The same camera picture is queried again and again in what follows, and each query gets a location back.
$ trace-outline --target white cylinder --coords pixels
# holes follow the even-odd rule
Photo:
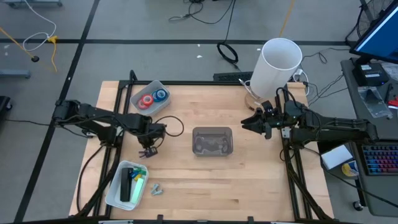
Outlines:
[[[252,92],[261,98],[275,96],[296,71],[302,60],[300,47],[285,38],[275,38],[264,44],[250,79]]]

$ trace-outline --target wooden tabletop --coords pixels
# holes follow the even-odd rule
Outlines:
[[[97,107],[113,110],[118,82],[103,82]],[[144,86],[134,85],[132,95]],[[145,165],[149,180],[144,196],[133,211],[113,208],[111,218],[156,219],[163,214],[165,220],[230,220],[243,221],[253,216],[256,221],[293,221],[290,191],[285,164],[279,159],[282,149],[280,131],[272,130],[272,138],[245,130],[240,121],[253,115],[246,108],[243,86],[166,86],[170,91],[171,104],[154,116],[154,120],[174,115],[184,125],[184,133],[176,138],[166,136],[159,147],[158,155],[140,159],[142,149],[137,138],[124,135],[121,161],[132,161]],[[288,83],[296,100],[307,103],[304,86]],[[129,107],[130,113],[137,111]],[[178,134],[181,124],[167,118],[170,134]],[[195,127],[230,127],[233,132],[234,151],[228,157],[197,157],[192,152],[192,129]],[[312,142],[307,147],[318,150]],[[97,139],[89,139],[82,165],[99,148]],[[302,151],[302,164],[307,189],[324,209],[333,217],[325,176],[320,167],[319,156]],[[92,196],[98,186],[104,150],[87,166],[81,183],[81,207]],[[152,196],[154,183],[164,190],[162,195]],[[304,218],[300,192],[300,216]],[[76,213],[76,193],[70,214]]]

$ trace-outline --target floor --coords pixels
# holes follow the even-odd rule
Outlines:
[[[81,53],[76,52],[93,4],[98,1],[67,0],[63,1],[63,7],[34,7],[39,14],[57,24],[56,35],[64,40],[63,44],[57,44],[55,61],[58,73],[52,71],[50,63],[51,44],[44,44],[34,51],[41,63],[32,63],[18,46],[5,42],[6,37],[0,35],[0,67],[32,72],[30,79],[1,79],[0,95],[10,96],[14,103],[9,119],[49,123],[65,81],[70,82],[67,99],[95,105],[101,82],[127,79],[130,69],[140,80],[212,80],[214,73],[235,72],[218,55],[215,42],[210,41],[225,38],[228,18],[215,25],[193,19],[169,22],[168,18],[187,12],[188,4],[181,0],[100,0],[93,22],[87,27],[89,32],[87,36],[83,34],[90,41],[81,45]],[[228,7],[229,1],[206,0],[204,5],[204,10],[197,16],[215,21]],[[289,0],[236,2],[228,39],[239,43],[233,47],[239,54],[241,70],[253,71],[261,45],[251,40],[277,37],[289,5]],[[329,47],[347,49],[341,41],[356,22],[358,7],[359,1],[354,0],[297,1],[283,37],[301,41],[304,55]],[[0,26],[18,39],[52,30],[51,24],[26,7],[11,9],[0,4],[0,18]],[[104,39],[136,41],[112,44]],[[340,61],[351,57],[348,51],[326,50],[324,55],[328,59],[327,64],[322,64],[317,56],[306,58],[302,63],[310,82],[320,88],[341,75]],[[79,59],[76,67],[73,59]],[[334,85],[330,92],[342,88],[346,88],[344,80]],[[311,90],[308,99],[314,96]],[[355,117],[346,90],[318,100],[311,109],[325,116]],[[0,223],[14,221],[46,132],[45,126],[2,124]],[[62,129],[55,130],[24,221],[67,217],[85,143],[83,138]],[[357,223],[398,223],[395,218],[374,217],[366,208],[362,212],[354,211],[351,203],[358,199],[356,190],[328,174],[326,179],[336,218]]]

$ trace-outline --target blue tape roll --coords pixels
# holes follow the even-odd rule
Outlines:
[[[167,97],[167,92],[165,90],[157,90],[156,98],[160,101],[163,101]]]
[[[152,93],[152,97],[154,98],[154,102],[160,102],[161,100],[156,97],[157,90]]]

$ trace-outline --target computer monitor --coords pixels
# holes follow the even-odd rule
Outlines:
[[[349,51],[360,55],[358,64],[374,58],[398,63],[398,0],[394,0]]]

